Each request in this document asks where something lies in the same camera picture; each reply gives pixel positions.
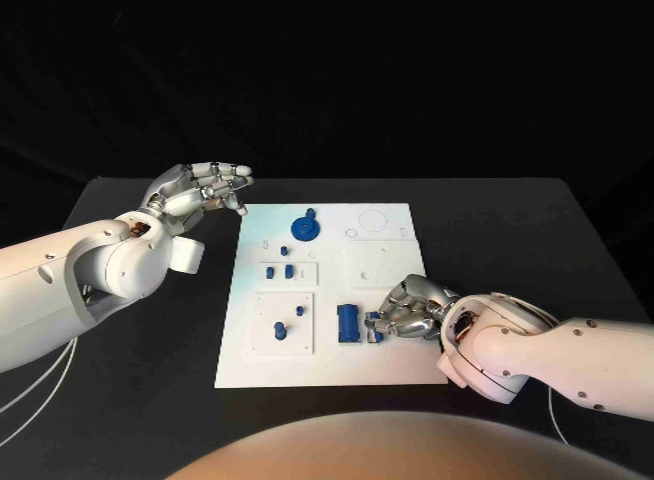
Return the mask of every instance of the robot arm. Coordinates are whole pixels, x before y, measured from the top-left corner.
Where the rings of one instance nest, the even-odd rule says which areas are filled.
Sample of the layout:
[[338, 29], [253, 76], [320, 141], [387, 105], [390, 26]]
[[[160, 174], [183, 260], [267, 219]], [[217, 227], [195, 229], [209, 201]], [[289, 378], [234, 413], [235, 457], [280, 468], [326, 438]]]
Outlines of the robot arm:
[[178, 165], [137, 211], [0, 250], [0, 372], [31, 362], [152, 295], [169, 269], [196, 273], [205, 246], [181, 237], [207, 211], [245, 215], [251, 169]]
[[583, 407], [654, 422], [654, 325], [560, 323], [508, 295], [460, 297], [418, 275], [392, 290], [381, 316], [367, 326], [382, 333], [434, 338], [440, 329], [439, 368], [486, 398], [511, 403], [534, 377]]

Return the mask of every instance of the blue knob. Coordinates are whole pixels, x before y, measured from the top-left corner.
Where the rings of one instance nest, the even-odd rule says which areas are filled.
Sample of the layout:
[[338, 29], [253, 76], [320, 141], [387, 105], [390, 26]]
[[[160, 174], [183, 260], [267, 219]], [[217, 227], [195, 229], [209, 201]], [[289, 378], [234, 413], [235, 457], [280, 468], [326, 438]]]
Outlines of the blue knob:
[[277, 340], [284, 340], [287, 338], [287, 327], [284, 327], [283, 322], [274, 324], [274, 338], [277, 338]]
[[294, 220], [292, 234], [302, 242], [310, 242], [320, 235], [320, 224], [316, 220], [316, 211], [312, 208], [306, 211], [306, 216]]

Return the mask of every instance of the cable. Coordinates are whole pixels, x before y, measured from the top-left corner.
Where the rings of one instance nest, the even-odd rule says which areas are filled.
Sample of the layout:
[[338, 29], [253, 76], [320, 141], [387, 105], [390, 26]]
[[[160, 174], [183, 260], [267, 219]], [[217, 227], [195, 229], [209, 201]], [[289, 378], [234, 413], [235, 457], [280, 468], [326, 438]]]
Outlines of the cable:
[[42, 410], [44, 408], [46, 407], [46, 405], [49, 404], [51, 402], [51, 399], [54, 398], [54, 395], [57, 394], [57, 391], [61, 387], [61, 384], [64, 383], [64, 378], [65, 378], [65, 375], [68, 374], [68, 370], [71, 368], [71, 363], [72, 363], [72, 357], [75, 356], [75, 350], [78, 348], [78, 339], [74, 338], [72, 341], [72, 351], [71, 351], [71, 356], [68, 358], [68, 363], [65, 365], [65, 370], [64, 370], [64, 373], [61, 375], [61, 378], [58, 380], [58, 383], [57, 383], [57, 386], [54, 387], [54, 391], [51, 392], [51, 395], [49, 397], [46, 398], [45, 402], [42, 403], [42, 406], [39, 407], [39, 409], [36, 410], [35, 414], [29, 417], [29, 420], [22, 424], [21, 428], [15, 431], [15, 433], [0, 442], [0, 447], [3, 447], [3, 445], [16, 437], [16, 435], [25, 430], [26, 426], [32, 423], [32, 420], [35, 420], [35, 418], [38, 417], [38, 415], [42, 413]]
[[555, 415], [554, 415], [554, 389], [548, 387], [548, 411], [551, 413], [551, 419], [554, 420], [554, 427], [555, 431], [558, 432], [558, 435], [563, 438], [563, 441], [565, 442], [565, 445], [570, 445], [570, 442], [565, 440], [565, 437], [561, 432], [561, 427], [558, 426], [558, 422], [555, 420]]
[[18, 397], [15, 398], [15, 400], [12, 400], [6, 406], [3, 408], [0, 408], [0, 414], [26, 397], [28, 393], [39, 386], [39, 384], [46, 380], [46, 377], [51, 375], [51, 373], [54, 372], [54, 370], [57, 369], [58, 367], [58, 364], [61, 363], [61, 361], [64, 360], [65, 358], [65, 355], [68, 354], [68, 350], [71, 349], [72, 347], [72, 344], [77, 342], [77, 339], [72, 339], [70, 342], [68, 342], [68, 346], [65, 347], [65, 350], [64, 350], [64, 353], [61, 354], [61, 356], [58, 357], [58, 360], [55, 361], [54, 365], [51, 366], [51, 368], [46, 370], [46, 373], [39, 377], [39, 379], [36, 380], [36, 382], [29, 386], [29, 388], [18, 395]]

